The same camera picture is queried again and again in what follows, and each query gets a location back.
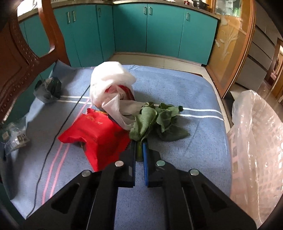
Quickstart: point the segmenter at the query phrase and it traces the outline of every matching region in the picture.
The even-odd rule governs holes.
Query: green vegetable
[[[141,114],[135,116],[134,126],[129,133],[130,139],[141,140],[156,115],[157,111],[155,109],[151,107],[142,108]]]
[[[160,139],[163,141],[175,141],[188,136],[188,132],[186,130],[176,125],[170,125],[170,127],[165,132],[162,132],[162,129],[158,128],[156,132]]]
[[[188,132],[178,126],[176,115],[183,111],[180,105],[167,105],[161,103],[158,107],[154,106],[154,102],[147,102],[142,107],[140,114],[135,116],[135,123],[129,133],[132,140],[138,141],[136,159],[142,159],[141,143],[155,130],[163,141],[175,141],[188,136]]]

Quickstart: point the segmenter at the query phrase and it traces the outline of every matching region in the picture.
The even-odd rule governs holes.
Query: blue blanket
[[[175,142],[162,142],[150,136],[149,147],[178,169],[199,169],[229,195],[230,153],[223,117],[210,83],[180,71],[136,65],[124,68],[137,78],[133,85],[137,101],[185,108],[178,117],[178,125],[190,135]],[[8,159],[15,191],[12,203],[25,218],[34,201],[36,210],[78,173],[92,170],[80,146],[62,144],[56,138],[91,107],[88,96],[92,70],[73,69],[58,61],[51,75],[62,81],[63,96],[52,104],[35,99],[31,105],[27,114],[27,136],[31,142]],[[137,163],[136,186],[118,191],[115,229],[165,229],[163,214],[162,190],[145,187],[143,163]]]

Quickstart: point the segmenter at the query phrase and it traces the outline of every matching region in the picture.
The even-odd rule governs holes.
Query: cabinet handle
[[[75,22],[76,21],[75,11],[72,11],[72,15],[73,15],[73,22]]]
[[[67,12],[67,24],[70,24],[70,12]]]

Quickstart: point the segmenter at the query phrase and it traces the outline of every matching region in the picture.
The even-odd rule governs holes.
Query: tile floor
[[[238,84],[234,84],[230,88],[230,92],[235,100],[238,98],[239,94],[245,90],[247,89]],[[272,107],[283,122],[283,103],[279,103],[278,100],[276,100],[270,91],[270,86],[265,81],[261,84],[257,93]]]
[[[157,67],[162,69],[173,69],[173,70],[180,70],[184,72],[191,72],[191,73],[198,73],[201,74],[213,87],[214,92],[216,94],[223,118],[225,123],[226,132],[230,130],[230,123],[227,118],[226,111],[224,109],[222,100],[216,90],[215,85],[213,84],[209,74],[207,73],[204,67],[190,64],[183,61],[178,61],[169,58],[163,57],[154,57],[154,56],[147,56],[147,55],[139,55],[139,54],[114,54],[110,61],[118,61],[123,65],[144,65],[144,66],[151,66]]]

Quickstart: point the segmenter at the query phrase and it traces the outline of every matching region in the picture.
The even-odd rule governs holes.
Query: countertop
[[[102,0],[66,0],[66,1],[58,1],[51,3],[52,8],[59,8],[64,6],[70,6],[70,5],[79,5],[79,4],[108,4],[108,5],[116,5],[116,4],[125,4],[125,3],[158,3],[158,4],[167,4],[172,6],[178,6],[187,8],[190,10],[194,10],[203,14],[206,14],[208,16],[211,16],[213,18],[219,19],[219,15],[212,14],[206,10],[202,10],[190,5],[180,4],[176,2],[167,2],[162,0],[122,0],[122,1],[102,1]],[[31,11],[28,11],[18,17],[19,22],[22,20],[25,20],[26,18],[33,16],[35,14],[38,14],[38,9],[33,9]]]

